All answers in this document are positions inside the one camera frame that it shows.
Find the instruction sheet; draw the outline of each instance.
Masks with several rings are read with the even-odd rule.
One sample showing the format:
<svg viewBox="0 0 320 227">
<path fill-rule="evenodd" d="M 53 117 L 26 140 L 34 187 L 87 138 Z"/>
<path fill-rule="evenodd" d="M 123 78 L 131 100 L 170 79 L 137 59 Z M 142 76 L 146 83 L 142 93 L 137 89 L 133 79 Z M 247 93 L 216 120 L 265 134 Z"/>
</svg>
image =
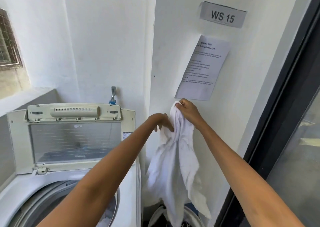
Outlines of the instruction sheet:
<svg viewBox="0 0 320 227">
<path fill-rule="evenodd" d="M 175 98 L 209 101 L 230 42 L 200 36 Z"/>
</svg>

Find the right arm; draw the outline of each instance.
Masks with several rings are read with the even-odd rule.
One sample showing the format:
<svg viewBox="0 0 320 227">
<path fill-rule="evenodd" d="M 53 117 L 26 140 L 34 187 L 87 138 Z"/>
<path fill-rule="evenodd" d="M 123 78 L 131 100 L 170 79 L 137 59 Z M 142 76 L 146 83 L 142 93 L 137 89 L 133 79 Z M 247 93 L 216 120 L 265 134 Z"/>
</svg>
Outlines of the right arm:
<svg viewBox="0 0 320 227">
<path fill-rule="evenodd" d="M 234 152 L 186 100 L 176 107 L 203 135 L 252 227 L 303 226 L 270 185 Z"/>
</svg>

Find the left arm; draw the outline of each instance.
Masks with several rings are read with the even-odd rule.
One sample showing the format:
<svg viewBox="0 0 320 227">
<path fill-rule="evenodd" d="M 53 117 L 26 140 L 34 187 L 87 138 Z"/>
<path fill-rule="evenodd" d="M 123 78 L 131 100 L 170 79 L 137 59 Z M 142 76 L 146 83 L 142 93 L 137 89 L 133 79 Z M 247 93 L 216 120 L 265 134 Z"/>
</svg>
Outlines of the left arm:
<svg viewBox="0 0 320 227">
<path fill-rule="evenodd" d="M 96 164 L 37 227 L 94 227 L 115 195 L 152 131 L 161 125 L 173 131 L 168 116 L 151 115 L 128 138 Z"/>
</svg>

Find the black door frame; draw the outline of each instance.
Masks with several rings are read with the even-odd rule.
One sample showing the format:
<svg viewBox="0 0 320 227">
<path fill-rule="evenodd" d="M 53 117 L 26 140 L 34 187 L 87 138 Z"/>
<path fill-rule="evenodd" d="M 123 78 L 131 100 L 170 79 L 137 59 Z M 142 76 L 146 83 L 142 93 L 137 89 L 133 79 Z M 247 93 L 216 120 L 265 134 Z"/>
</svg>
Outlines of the black door frame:
<svg viewBox="0 0 320 227">
<path fill-rule="evenodd" d="M 320 86 L 320 0 L 311 0 L 244 155 L 267 178 Z M 239 226 L 243 210 L 230 189 L 215 227 Z"/>
</svg>

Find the forearm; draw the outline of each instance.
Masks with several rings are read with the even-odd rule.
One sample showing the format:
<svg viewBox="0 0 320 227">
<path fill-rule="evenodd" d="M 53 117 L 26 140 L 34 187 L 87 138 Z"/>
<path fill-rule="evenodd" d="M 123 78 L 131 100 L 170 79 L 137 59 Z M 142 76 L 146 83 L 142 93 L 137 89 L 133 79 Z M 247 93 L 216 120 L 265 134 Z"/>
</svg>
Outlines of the forearm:
<svg viewBox="0 0 320 227">
<path fill-rule="evenodd" d="M 219 164 L 251 226 L 303 226 L 266 181 L 205 122 L 197 128 Z"/>
<path fill-rule="evenodd" d="M 94 227 L 157 126 L 159 117 L 160 114 L 150 116 L 96 164 L 38 227 Z"/>
</svg>

